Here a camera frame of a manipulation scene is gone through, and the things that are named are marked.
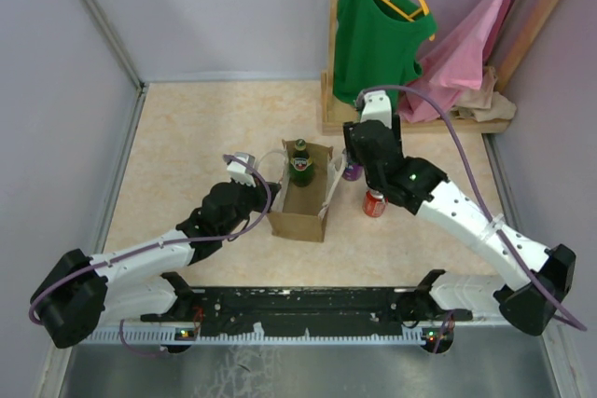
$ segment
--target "soda can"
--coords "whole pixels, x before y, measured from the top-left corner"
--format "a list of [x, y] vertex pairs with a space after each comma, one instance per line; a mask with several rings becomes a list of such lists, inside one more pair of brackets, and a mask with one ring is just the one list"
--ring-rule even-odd
[[365, 194], [365, 199], [363, 200], [363, 212], [372, 218], [379, 218], [382, 216], [387, 203], [388, 200], [382, 193], [368, 188], [367, 193]]
[[346, 156], [346, 168], [342, 173], [342, 177], [347, 181], [356, 181], [363, 174], [363, 167], [358, 163], [354, 163], [348, 154], [346, 154], [346, 150], [342, 151], [342, 154]]

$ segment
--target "purple can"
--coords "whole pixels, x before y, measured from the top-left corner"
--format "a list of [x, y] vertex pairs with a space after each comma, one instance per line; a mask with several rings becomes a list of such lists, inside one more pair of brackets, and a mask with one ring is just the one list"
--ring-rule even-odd
[[363, 174], [363, 167], [358, 163], [354, 163], [346, 154], [346, 150], [342, 151], [342, 154], [346, 156], [346, 168], [342, 173], [342, 177], [347, 181], [356, 181], [361, 177], [361, 174]]

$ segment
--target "beige cloth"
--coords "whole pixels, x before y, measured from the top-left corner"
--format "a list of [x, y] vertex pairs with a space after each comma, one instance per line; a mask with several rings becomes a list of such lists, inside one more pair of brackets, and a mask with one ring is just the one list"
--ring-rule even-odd
[[494, 67], [483, 69], [481, 89], [465, 90], [453, 109], [458, 118], [473, 118], [476, 121], [489, 121], [497, 118], [511, 120], [516, 114], [516, 104], [493, 88], [497, 83]]

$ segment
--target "wooden rack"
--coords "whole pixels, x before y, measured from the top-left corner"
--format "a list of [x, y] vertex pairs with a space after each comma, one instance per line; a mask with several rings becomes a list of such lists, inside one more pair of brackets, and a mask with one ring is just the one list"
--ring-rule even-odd
[[[524, 55], [533, 44], [536, 36], [546, 22], [549, 14], [559, 0], [539, 0], [532, 14], [524, 23], [522, 31], [511, 46], [505, 60], [497, 67], [500, 77], [498, 90], [503, 91]], [[322, 132], [324, 135], [342, 134], [342, 123], [353, 121], [357, 115], [355, 110], [341, 102], [333, 95], [334, 56], [336, 53], [336, 21], [338, 0], [329, 0], [329, 30], [327, 41], [327, 69], [321, 73]], [[498, 133], [507, 129], [510, 120], [496, 119], [477, 122], [472, 118], [457, 118], [452, 121], [459, 132]], [[446, 125], [441, 120], [424, 123], [403, 123], [404, 132], [446, 132]]]

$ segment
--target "green bottle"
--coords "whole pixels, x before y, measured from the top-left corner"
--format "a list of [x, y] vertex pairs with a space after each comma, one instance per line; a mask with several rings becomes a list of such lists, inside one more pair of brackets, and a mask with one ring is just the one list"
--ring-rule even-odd
[[290, 159], [290, 180], [296, 186], [307, 186], [315, 177], [315, 166], [309, 153], [307, 143], [298, 139], [295, 142], [295, 152]]

